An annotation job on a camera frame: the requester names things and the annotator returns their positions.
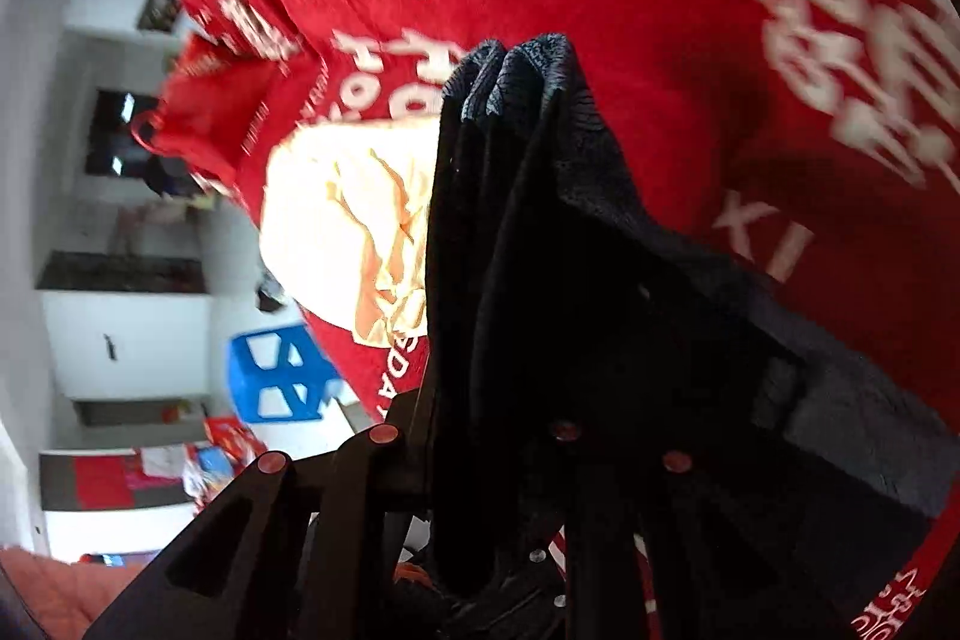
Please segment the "black pants with grey trim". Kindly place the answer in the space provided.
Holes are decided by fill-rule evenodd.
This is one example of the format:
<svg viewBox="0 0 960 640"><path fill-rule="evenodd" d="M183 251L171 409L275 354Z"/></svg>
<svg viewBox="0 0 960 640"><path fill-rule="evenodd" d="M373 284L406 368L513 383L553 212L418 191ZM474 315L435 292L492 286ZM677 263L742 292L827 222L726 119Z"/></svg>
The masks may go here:
<svg viewBox="0 0 960 640"><path fill-rule="evenodd" d="M569 638L556 429L686 453L662 638L952 638L958 440L641 205L562 35L443 91L427 245L439 638Z"/></svg>

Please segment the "blue plastic stool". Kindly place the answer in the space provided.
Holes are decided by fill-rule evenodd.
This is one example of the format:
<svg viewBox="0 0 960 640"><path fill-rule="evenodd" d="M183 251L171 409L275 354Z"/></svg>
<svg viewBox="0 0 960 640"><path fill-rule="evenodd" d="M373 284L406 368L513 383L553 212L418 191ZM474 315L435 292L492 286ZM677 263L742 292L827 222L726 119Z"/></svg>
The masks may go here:
<svg viewBox="0 0 960 640"><path fill-rule="evenodd" d="M236 414L245 424L321 420L338 386L334 364L302 323L231 339L226 380Z"/></svg>

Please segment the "white shelving cabinet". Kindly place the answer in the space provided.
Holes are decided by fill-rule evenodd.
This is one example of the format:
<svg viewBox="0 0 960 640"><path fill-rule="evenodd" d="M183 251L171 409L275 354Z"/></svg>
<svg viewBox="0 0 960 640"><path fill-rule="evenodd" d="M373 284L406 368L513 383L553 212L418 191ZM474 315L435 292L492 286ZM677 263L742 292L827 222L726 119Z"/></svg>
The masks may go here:
<svg viewBox="0 0 960 640"><path fill-rule="evenodd" d="M125 125L179 50L144 1L2 0L2 536L65 560L171 539L182 495L75 512L65 459L197 434L166 401L229 413L226 347L263 322L247 216L135 170Z"/></svg>

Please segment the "cream yellow cloth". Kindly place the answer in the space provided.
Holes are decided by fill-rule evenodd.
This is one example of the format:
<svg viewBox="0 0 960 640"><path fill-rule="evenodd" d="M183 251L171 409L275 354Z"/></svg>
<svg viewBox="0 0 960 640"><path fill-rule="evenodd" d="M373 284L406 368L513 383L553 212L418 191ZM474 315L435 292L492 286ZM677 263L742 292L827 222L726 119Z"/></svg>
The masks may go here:
<svg viewBox="0 0 960 640"><path fill-rule="evenodd" d="M364 346L428 331L436 115L320 122L274 147L259 248L286 294Z"/></svg>

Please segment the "red blanket with white characters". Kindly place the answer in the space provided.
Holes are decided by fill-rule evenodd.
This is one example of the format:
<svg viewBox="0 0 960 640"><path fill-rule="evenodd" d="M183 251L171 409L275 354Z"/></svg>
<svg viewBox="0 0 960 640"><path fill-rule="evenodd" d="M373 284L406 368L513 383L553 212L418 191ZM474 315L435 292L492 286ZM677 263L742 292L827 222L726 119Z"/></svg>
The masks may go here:
<svg viewBox="0 0 960 640"><path fill-rule="evenodd" d="M475 47L562 35L646 213L750 273L958 440L952 0L181 3L197 32L133 133L233 198L257 239L268 159L298 128L441 119ZM364 346L301 310L376 419L407 390L430 395L431 523L428 331Z"/></svg>

